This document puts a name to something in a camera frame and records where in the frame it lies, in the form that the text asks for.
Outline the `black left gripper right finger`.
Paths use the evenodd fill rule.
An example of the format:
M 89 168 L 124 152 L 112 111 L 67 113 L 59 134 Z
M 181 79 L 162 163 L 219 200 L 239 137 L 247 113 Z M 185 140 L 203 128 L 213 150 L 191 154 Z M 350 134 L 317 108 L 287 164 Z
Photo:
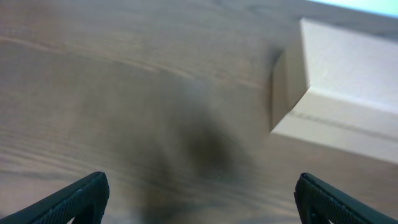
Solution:
M 397 224 L 309 173 L 300 175 L 294 198 L 303 224 Z

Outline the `brown cardboard box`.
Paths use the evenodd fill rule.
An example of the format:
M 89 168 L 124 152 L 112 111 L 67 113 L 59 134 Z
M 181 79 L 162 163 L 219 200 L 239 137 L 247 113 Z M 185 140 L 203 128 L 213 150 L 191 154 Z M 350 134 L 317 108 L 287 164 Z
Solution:
M 397 162 L 397 43 L 310 19 L 272 71 L 272 133 Z

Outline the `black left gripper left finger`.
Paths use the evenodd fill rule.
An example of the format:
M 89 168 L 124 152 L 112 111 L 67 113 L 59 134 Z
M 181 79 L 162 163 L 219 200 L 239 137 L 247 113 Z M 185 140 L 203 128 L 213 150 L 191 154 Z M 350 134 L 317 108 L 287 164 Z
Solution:
M 1 224 L 100 224 L 109 199 L 104 172 L 94 172 L 1 219 Z

